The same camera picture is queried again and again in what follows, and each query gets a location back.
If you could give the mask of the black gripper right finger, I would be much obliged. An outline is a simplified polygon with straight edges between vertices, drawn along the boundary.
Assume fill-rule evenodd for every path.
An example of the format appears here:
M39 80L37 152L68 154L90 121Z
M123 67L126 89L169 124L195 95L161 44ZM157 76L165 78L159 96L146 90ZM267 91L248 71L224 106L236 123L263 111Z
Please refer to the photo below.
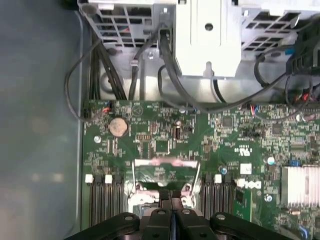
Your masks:
M190 208L184 208L181 191L171 192L171 204L177 219L180 240L288 240L289 237L226 212L217 212L209 220Z

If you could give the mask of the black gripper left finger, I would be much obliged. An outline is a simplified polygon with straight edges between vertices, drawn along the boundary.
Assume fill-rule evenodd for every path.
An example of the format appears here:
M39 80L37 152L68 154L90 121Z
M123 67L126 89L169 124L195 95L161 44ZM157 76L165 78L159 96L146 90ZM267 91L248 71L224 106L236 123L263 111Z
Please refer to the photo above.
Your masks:
M139 218L123 212L82 230L68 240L169 240L172 225L172 198L169 190L159 193L159 207Z

